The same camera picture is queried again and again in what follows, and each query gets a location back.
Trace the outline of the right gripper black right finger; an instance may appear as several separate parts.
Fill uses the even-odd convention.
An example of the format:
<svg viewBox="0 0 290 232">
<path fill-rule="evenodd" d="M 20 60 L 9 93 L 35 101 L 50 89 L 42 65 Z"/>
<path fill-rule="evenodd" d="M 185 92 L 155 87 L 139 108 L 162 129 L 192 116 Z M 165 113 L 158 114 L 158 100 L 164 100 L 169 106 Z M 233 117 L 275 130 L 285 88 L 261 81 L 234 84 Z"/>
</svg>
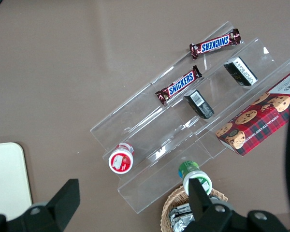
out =
<svg viewBox="0 0 290 232">
<path fill-rule="evenodd" d="M 212 203 L 198 179 L 190 179 L 188 187 L 194 221 L 184 231 L 226 232 L 231 224 L 231 210 L 223 204 Z"/>
</svg>

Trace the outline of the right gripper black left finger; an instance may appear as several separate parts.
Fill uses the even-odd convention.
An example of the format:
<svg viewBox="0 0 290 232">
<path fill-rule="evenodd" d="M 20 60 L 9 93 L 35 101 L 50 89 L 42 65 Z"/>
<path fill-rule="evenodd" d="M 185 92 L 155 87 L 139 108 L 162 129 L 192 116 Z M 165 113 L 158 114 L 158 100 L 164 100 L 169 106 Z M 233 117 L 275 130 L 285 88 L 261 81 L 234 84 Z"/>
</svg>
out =
<svg viewBox="0 0 290 232">
<path fill-rule="evenodd" d="M 45 205 L 31 206 L 7 222 L 9 232 L 62 232 L 80 204 L 79 180 L 70 179 Z"/>
</svg>

